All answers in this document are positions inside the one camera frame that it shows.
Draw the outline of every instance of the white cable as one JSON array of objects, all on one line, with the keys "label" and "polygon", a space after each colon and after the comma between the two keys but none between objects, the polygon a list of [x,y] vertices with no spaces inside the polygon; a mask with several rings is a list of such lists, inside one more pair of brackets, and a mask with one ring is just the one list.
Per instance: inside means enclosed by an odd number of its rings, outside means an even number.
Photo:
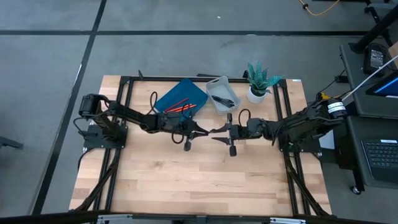
[{"label": "white cable", "polygon": [[383,66],[379,67],[379,69],[377,69],[375,72],[373,72],[372,75],[370,75],[369,77],[367,77],[367,79],[365,79],[365,81],[361,82],[361,84],[359,84],[353,91],[351,91],[350,93],[348,93],[348,95],[346,95],[342,101],[344,101],[345,99],[347,99],[347,97],[351,96],[351,94],[353,94],[357,89],[359,89],[361,87],[361,85],[363,85],[363,83],[366,83],[370,78],[372,78],[375,74],[377,74],[378,72],[380,72],[380,70],[382,70],[384,67],[386,67],[387,65],[389,65],[391,62],[393,62],[395,59],[398,58],[398,55],[396,55],[393,59],[391,59],[390,61],[388,61],[387,63],[385,63]]}]

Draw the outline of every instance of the keyboard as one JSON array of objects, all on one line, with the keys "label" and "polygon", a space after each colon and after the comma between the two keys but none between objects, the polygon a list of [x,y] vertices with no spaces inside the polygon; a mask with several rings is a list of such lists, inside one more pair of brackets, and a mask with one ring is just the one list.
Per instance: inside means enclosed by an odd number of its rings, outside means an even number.
[{"label": "keyboard", "polygon": [[398,183],[398,140],[363,140],[362,146],[372,177]]}]

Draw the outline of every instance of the red pen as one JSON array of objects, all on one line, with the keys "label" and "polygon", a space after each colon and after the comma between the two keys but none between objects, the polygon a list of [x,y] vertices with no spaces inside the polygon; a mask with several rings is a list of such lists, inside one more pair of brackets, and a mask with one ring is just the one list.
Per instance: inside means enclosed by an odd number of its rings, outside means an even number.
[{"label": "red pen", "polygon": [[181,103],[185,102],[188,100],[188,97],[183,99],[182,101],[179,101],[178,103],[174,104],[173,106],[167,108],[166,110],[164,110],[165,112],[169,112],[169,110],[171,110],[174,106],[180,105]]},{"label": "red pen", "polygon": [[196,107],[196,105],[181,106],[179,108],[169,110],[168,112],[181,112],[183,110],[187,110],[187,109],[194,108],[194,107]]}]

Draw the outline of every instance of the caster wheel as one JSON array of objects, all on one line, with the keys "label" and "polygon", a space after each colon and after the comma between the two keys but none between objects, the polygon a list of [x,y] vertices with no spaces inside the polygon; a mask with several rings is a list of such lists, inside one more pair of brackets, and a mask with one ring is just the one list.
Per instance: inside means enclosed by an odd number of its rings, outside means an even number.
[{"label": "caster wheel", "polygon": [[361,191],[359,191],[356,186],[352,186],[349,188],[351,190],[352,193],[356,194],[356,195],[361,195]]}]

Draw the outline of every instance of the potted plant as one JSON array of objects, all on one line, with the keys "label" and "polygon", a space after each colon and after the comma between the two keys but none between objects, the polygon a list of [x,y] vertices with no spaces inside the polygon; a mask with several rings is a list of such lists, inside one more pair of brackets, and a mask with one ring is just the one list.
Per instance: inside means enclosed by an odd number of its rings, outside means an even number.
[{"label": "potted plant", "polygon": [[250,87],[248,89],[247,97],[250,102],[262,102],[266,93],[271,93],[267,88],[275,85],[282,78],[281,76],[267,78],[267,71],[268,68],[262,71],[261,63],[258,62],[256,72],[254,72],[253,66],[248,63],[248,81],[250,83]]}]

